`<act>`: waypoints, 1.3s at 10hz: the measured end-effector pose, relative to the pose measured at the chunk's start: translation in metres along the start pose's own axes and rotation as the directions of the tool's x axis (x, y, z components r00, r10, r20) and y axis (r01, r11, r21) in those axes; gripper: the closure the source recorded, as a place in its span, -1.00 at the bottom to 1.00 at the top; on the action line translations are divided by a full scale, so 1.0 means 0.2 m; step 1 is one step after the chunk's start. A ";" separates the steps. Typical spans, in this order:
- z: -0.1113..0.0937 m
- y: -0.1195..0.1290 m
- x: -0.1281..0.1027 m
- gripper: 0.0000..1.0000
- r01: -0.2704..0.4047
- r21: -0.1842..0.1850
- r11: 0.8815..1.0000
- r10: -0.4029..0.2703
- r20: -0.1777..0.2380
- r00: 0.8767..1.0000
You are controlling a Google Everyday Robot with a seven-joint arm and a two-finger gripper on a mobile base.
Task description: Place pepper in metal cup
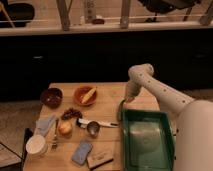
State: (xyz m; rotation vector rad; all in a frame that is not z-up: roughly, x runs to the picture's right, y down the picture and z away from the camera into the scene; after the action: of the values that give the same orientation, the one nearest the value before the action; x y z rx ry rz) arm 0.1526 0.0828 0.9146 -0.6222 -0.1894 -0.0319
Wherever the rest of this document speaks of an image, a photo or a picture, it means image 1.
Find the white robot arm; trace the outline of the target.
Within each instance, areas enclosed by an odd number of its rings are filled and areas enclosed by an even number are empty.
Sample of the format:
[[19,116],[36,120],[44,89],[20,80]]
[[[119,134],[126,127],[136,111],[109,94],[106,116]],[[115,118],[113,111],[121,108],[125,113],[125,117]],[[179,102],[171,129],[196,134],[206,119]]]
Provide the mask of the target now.
[[130,67],[125,101],[133,101],[144,87],[177,114],[173,171],[213,171],[213,102],[194,99],[153,74],[149,63]]

